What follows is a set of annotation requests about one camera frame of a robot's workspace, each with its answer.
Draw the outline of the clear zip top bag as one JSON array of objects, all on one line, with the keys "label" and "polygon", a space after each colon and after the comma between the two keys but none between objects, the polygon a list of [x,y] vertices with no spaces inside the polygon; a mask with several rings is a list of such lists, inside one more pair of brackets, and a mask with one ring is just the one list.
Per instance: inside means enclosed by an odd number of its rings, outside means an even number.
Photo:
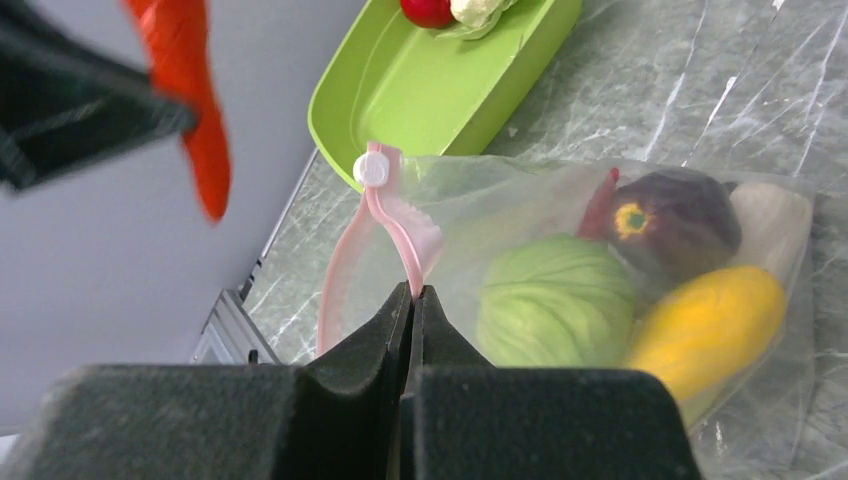
[{"label": "clear zip top bag", "polygon": [[[476,327],[490,263],[507,249],[553,234],[580,238],[576,232],[587,204],[611,168],[619,169],[616,188],[658,170],[693,170],[627,161],[415,158],[370,144],[354,165],[359,207],[325,276],[318,352],[327,352],[361,326],[386,290],[408,280],[416,294],[425,284],[433,285],[453,327],[485,357]],[[812,191],[786,177],[699,172],[725,184],[729,194],[744,182],[775,184],[805,196],[814,210]],[[780,282],[788,305],[768,351],[723,386],[688,403],[675,400],[708,473],[748,478],[759,468],[787,467],[796,456],[814,383],[812,287],[805,277],[811,230],[792,283],[786,287]],[[668,294],[701,275],[664,283],[628,263],[606,235],[603,241],[589,241],[606,246],[624,266],[637,300],[621,364],[588,368],[629,369],[625,361],[647,315]]]}]

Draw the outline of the orange carrot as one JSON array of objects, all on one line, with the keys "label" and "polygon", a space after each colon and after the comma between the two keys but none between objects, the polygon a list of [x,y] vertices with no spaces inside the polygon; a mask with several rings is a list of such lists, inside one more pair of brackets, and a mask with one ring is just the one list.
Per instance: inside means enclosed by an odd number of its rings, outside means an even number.
[{"label": "orange carrot", "polygon": [[204,212],[219,222],[228,207],[230,151],[208,60],[204,0],[128,0],[124,3],[151,60],[153,85],[185,103],[196,124],[182,134]]}]

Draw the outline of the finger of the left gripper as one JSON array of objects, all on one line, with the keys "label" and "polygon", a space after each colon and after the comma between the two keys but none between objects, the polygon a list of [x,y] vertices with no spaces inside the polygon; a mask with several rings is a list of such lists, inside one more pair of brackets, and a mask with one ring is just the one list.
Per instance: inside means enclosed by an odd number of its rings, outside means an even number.
[{"label": "finger of the left gripper", "polygon": [[29,189],[195,124],[149,74],[67,37],[26,1],[2,2],[3,183]]}]

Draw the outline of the green cabbage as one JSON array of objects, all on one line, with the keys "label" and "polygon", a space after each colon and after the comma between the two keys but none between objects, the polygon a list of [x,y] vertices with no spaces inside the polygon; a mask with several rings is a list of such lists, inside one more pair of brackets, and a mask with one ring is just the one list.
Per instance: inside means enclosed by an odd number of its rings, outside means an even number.
[{"label": "green cabbage", "polygon": [[507,249],[489,265],[476,327],[500,367],[615,367],[627,353],[637,294],[606,246],[568,234]]}]

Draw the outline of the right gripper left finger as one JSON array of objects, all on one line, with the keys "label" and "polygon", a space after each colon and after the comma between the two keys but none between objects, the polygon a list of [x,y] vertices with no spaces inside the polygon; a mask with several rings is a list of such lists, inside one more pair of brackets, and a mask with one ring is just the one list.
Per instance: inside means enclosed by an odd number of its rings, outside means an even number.
[{"label": "right gripper left finger", "polygon": [[5,479],[383,479],[412,299],[304,366],[97,365],[58,382]]}]

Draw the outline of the yellow bell pepper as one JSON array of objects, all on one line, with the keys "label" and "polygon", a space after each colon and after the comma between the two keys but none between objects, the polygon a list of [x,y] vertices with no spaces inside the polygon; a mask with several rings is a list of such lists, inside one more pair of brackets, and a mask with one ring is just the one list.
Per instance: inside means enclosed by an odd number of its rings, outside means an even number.
[{"label": "yellow bell pepper", "polygon": [[780,281],[759,267],[701,275],[655,305],[625,366],[653,375],[679,404],[688,403],[759,360],[787,305]]}]

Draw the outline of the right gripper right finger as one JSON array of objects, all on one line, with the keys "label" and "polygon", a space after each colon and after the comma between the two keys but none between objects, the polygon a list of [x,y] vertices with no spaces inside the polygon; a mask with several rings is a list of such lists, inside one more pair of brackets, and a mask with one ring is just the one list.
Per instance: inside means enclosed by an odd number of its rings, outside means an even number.
[{"label": "right gripper right finger", "polygon": [[407,322],[404,479],[698,479],[678,408],[653,376],[497,368],[426,287]]}]

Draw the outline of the dark purple onion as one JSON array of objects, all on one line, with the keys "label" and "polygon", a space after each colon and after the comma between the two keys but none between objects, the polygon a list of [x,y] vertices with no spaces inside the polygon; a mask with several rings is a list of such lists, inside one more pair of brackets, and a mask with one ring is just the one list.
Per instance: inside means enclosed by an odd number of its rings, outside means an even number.
[{"label": "dark purple onion", "polygon": [[658,170],[616,188],[603,228],[628,263],[672,285],[724,266],[742,242],[726,185],[687,169]]}]

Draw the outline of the red chili pepper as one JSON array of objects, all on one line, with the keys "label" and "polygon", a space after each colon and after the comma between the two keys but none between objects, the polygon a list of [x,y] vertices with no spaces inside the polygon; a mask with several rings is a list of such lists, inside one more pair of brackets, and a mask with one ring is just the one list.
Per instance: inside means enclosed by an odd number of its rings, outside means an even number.
[{"label": "red chili pepper", "polygon": [[618,168],[611,168],[595,189],[579,223],[577,237],[595,241],[605,239],[606,222],[619,175]]}]

